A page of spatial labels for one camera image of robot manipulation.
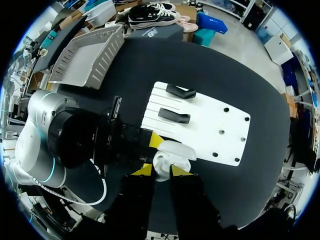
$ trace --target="white cable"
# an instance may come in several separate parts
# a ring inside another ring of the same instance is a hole
[[[298,171],[298,170],[307,170],[308,169],[306,166],[296,167],[296,168],[284,166],[283,168],[290,170],[290,171]]]
[[[31,177],[33,179],[33,181],[42,189],[46,190],[48,193],[51,193],[61,199],[64,199],[64,200],[67,200],[71,203],[74,203],[74,204],[79,204],[79,205],[83,205],[83,206],[93,206],[93,205],[98,205],[99,203],[101,203],[106,195],[107,195],[107,184],[106,184],[106,180],[104,180],[103,178],[101,179],[102,180],[102,184],[103,184],[103,194],[102,194],[102,197],[98,200],[98,201],[95,201],[95,202],[91,202],[91,203],[85,203],[85,202],[79,202],[79,201],[74,201],[70,198],[67,198],[59,193],[56,193],[55,191],[52,191],[50,190],[49,188],[45,187],[44,185],[42,185],[36,178],[34,178],[33,176]]]
[[[22,85],[20,82],[18,82],[18,80],[15,79],[13,76],[11,76],[10,78],[13,79],[13,80],[15,80],[15,82],[16,82],[17,84],[19,84],[21,88],[26,88],[26,87],[27,87],[27,86],[23,86],[23,85]]]

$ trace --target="sneaker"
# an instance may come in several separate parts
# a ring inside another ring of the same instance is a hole
[[[160,9],[163,6],[167,10],[176,10],[176,6],[170,2],[161,2],[161,3],[152,3],[149,6],[155,6],[157,9]]]
[[[175,24],[180,19],[180,14],[166,9],[163,4],[138,5],[131,8],[128,19],[131,28],[138,30]]]

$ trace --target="black tabletop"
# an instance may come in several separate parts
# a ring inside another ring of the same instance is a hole
[[[261,76],[226,55],[193,43],[126,39],[100,90],[61,85],[58,92],[74,97],[82,108],[96,113],[111,106],[115,95],[121,96],[121,119],[140,126],[157,81],[195,89],[251,115],[238,167],[202,159],[190,161],[191,172],[200,175],[208,197],[220,211],[221,225],[248,224],[263,209],[277,183],[289,138],[289,108]],[[86,166],[69,171],[66,184],[83,200],[94,202],[102,194],[101,183],[84,179],[84,175],[92,176],[84,174],[84,169]],[[130,166],[110,166],[107,198],[95,208],[107,209],[118,193],[123,174],[133,170]],[[169,181],[155,183],[153,201],[149,230],[175,234]]]

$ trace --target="blue bin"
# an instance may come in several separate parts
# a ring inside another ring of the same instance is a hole
[[[228,28],[223,21],[205,15],[202,12],[199,12],[197,15],[197,25],[201,29],[211,29],[221,34],[225,34],[228,31]]]
[[[202,28],[202,29],[197,30],[194,33],[192,41],[195,44],[209,47],[211,40],[215,34],[216,34],[216,32],[214,30]]]

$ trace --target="white box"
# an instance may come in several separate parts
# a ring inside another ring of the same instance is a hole
[[[265,45],[266,51],[268,52],[271,60],[279,66],[284,64],[286,61],[292,59],[290,48],[278,35],[274,35]]]

